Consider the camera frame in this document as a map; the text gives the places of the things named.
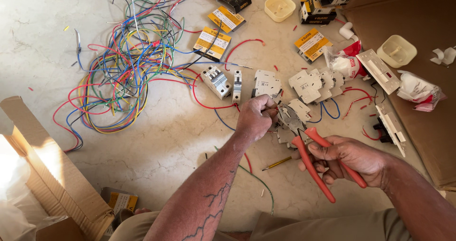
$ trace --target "yellow screwdriver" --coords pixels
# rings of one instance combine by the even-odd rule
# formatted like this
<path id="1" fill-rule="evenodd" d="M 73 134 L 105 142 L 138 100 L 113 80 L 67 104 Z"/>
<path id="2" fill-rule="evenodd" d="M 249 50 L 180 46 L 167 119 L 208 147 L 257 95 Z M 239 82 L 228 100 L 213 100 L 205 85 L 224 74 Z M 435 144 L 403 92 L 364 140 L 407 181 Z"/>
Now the yellow screwdriver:
<path id="1" fill-rule="evenodd" d="M 282 162 L 286 162 L 286 161 L 288 161 L 289 159 L 291 159 L 291 156 L 290 156 L 290 157 L 287 157 L 287 158 L 285 158 L 285 159 L 283 159 L 283 160 L 281 160 L 281 161 L 278 161 L 278 162 L 276 162 L 276 163 L 274 163 L 274 164 L 269 165 L 267 168 L 264 168 L 262 171 L 265 171 L 265 170 L 267 170 L 267 169 L 269 169 L 269 168 L 272 168 L 272 167 L 274 167 L 274 166 L 276 166 L 276 165 L 279 165 L 279 164 L 281 164 Z"/>

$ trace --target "plastic junction box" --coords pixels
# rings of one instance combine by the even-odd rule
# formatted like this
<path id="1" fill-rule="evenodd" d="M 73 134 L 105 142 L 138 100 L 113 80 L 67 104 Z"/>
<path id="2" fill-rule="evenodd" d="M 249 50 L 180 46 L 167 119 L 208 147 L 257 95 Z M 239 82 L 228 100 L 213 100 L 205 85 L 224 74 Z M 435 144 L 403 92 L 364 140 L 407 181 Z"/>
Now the plastic junction box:
<path id="1" fill-rule="evenodd" d="M 377 49 L 377 55 L 394 68 L 410 63 L 416 53 L 415 46 L 399 35 L 392 35 Z"/>
<path id="2" fill-rule="evenodd" d="M 282 22 L 293 14 L 296 4 L 292 0 L 266 0 L 265 12 L 276 22 Z"/>

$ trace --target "green wire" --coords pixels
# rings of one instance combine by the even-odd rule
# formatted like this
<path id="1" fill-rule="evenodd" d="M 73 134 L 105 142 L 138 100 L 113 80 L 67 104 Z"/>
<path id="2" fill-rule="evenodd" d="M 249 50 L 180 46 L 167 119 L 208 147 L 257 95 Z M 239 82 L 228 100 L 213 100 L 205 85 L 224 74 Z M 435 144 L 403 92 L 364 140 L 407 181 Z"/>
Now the green wire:
<path id="1" fill-rule="evenodd" d="M 241 167 L 243 170 L 245 170 L 248 174 L 254 176 L 257 180 L 261 181 L 261 183 L 263 183 L 263 185 L 266 187 L 266 189 L 269 191 L 269 194 L 271 195 L 271 200 L 272 200 L 272 208 L 271 208 L 271 215 L 274 214 L 274 197 L 272 196 L 272 192 L 271 190 L 269 189 L 269 187 L 266 185 L 266 183 L 264 181 L 262 181 L 259 177 L 255 176 L 254 174 L 251 174 L 247 169 L 245 169 L 244 167 L 242 167 L 240 164 L 238 165 L 239 167 Z"/>

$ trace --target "blue wire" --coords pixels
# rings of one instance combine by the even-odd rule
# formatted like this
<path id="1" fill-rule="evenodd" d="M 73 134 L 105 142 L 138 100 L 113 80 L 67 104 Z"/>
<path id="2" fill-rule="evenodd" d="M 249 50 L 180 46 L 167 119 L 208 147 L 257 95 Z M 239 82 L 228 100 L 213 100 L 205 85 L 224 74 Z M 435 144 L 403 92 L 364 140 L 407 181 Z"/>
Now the blue wire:
<path id="1" fill-rule="evenodd" d="M 329 114 L 328 110 L 326 110 L 326 106 L 325 104 L 322 102 L 320 102 L 322 105 L 323 105 L 323 108 L 325 109 L 326 113 L 333 119 L 339 119 L 339 117 L 341 116 L 341 112 L 339 110 L 339 105 L 334 101 L 334 99 L 331 98 L 331 100 L 334 102 L 334 104 L 336 104 L 336 107 L 337 107 L 337 112 L 339 113 L 339 115 L 337 117 L 333 117 L 332 115 Z"/>
<path id="2" fill-rule="evenodd" d="M 235 129 L 231 128 L 230 126 L 228 126 L 228 125 L 222 120 L 222 118 L 220 118 L 219 114 L 217 113 L 217 110 L 214 109 L 214 111 L 215 111 L 215 114 L 217 115 L 217 117 L 220 119 L 220 121 L 221 121 L 223 124 L 225 124 L 225 126 L 228 127 L 228 129 L 230 129 L 230 130 L 235 130 Z"/>
<path id="3" fill-rule="evenodd" d="M 323 118 L 323 102 L 320 102 L 320 119 L 316 122 L 311 122 L 311 121 L 307 121 L 307 122 L 310 122 L 310 123 L 319 123 Z"/>

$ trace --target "hand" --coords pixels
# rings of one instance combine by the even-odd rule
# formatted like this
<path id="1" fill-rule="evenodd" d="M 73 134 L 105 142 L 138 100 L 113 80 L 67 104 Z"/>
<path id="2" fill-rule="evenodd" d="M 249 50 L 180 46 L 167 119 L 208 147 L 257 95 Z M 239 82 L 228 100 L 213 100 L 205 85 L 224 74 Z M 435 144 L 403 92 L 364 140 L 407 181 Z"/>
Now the hand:
<path id="1" fill-rule="evenodd" d="M 313 162 L 318 173 L 323 173 L 322 179 L 326 184 L 332 185 L 338 178 L 353 181 L 345 169 L 339 165 L 337 159 L 340 159 L 348 167 L 359 172 L 369 187 L 385 188 L 385 182 L 387 181 L 385 178 L 385 168 L 395 157 L 355 139 L 336 135 L 326 137 L 325 139 L 332 146 L 322 147 L 316 142 L 312 142 L 308 145 L 308 151 L 311 153 L 311 155 L 309 154 L 311 162 Z M 295 151 L 292 157 L 294 159 L 300 159 L 299 152 Z M 323 161 L 321 160 L 326 160 L 329 170 L 325 171 Z M 301 171 L 306 170 L 302 160 L 298 162 L 298 167 Z"/>
<path id="2" fill-rule="evenodd" d="M 236 134 L 255 142 L 262 138 L 273 122 L 277 122 L 277 104 L 267 95 L 251 98 L 242 104 Z"/>

